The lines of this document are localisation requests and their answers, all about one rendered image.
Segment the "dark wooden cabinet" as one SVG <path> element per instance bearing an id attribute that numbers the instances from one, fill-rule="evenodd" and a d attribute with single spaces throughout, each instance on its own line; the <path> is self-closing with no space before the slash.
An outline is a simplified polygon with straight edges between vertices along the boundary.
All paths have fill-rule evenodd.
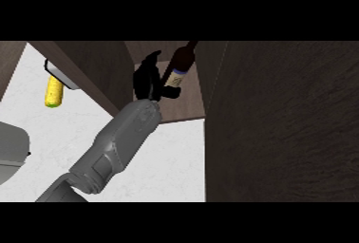
<path id="1" fill-rule="evenodd" d="M 157 67 L 160 74 L 164 74 L 173 54 L 178 48 L 186 45 L 186 41 L 126 41 L 124 44 L 135 67 L 139 67 L 141 62 L 152 52 L 161 51 L 157 58 Z M 163 98 L 158 103 L 163 123 L 197 120 L 207 116 L 197 65 L 191 66 L 179 87 L 179 97 L 176 99 Z"/>

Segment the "large dark wooden cabinet door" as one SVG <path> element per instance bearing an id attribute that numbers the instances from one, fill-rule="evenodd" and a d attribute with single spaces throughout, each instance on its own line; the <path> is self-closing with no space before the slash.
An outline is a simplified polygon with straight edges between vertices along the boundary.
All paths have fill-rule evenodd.
<path id="1" fill-rule="evenodd" d="M 203 41 L 210 201 L 359 202 L 359 41 Z"/>

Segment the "yellow corn cob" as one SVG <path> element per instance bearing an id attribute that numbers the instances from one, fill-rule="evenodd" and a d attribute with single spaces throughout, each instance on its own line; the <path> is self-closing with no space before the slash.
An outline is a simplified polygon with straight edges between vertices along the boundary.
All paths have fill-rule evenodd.
<path id="1" fill-rule="evenodd" d="M 62 104 L 62 99 L 64 84 L 53 76 L 50 76 L 45 93 L 45 105 L 50 108 L 58 107 Z"/>

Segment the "small dark wooden cabinet door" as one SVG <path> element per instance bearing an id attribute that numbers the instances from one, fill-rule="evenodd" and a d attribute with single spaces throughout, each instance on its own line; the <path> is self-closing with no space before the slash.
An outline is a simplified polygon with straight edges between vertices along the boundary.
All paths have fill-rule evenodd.
<path id="1" fill-rule="evenodd" d="M 133 71 L 124 41 L 31 41 L 108 114 L 115 117 L 133 101 Z"/>

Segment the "grey rounded appliance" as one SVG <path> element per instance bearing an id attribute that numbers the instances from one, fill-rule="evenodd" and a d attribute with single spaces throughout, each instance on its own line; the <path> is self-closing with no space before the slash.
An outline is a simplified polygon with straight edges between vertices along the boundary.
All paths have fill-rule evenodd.
<path id="1" fill-rule="evenodd" d="M 27 131 L 0 121 L 0 185 L 12 178 L 28 156 Z"/>

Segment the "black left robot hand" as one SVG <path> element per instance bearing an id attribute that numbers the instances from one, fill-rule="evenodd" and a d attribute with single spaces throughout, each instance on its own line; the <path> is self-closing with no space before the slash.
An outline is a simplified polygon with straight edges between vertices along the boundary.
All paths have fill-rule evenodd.
<path id="1" fill-rule="evenodd" d="M 166 86 L 161 82 L 157 68 L 157 56 L 161 51 L 148 55 L 133 73 L 133 89 L 139 100 L 160 101 L 161 98 L 176 99 L 180 96 L 180 88 Z"/>

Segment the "dark wine bottle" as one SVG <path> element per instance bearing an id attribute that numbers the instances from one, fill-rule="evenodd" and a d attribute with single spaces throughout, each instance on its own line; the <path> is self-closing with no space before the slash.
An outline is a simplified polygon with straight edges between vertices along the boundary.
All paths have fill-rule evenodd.
<path id="1" fill-rule="evenodd" d="M 163 75 L 163 84 L 170 87 L 179 87 L 183 77 L 195 62 L 195 46 L 198 42 L 189 41 L 185 47 L 180 47 L 173 55 L 170 64 Z"/>

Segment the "dark wooden panel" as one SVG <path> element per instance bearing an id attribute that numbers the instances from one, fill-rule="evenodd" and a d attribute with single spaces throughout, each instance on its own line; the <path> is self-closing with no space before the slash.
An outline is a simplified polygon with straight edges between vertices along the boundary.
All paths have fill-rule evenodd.
<path id="1" fill-rule="evenodd" d="M 25 48 L 25 41 L 0 41 L 0 101 Z"/>

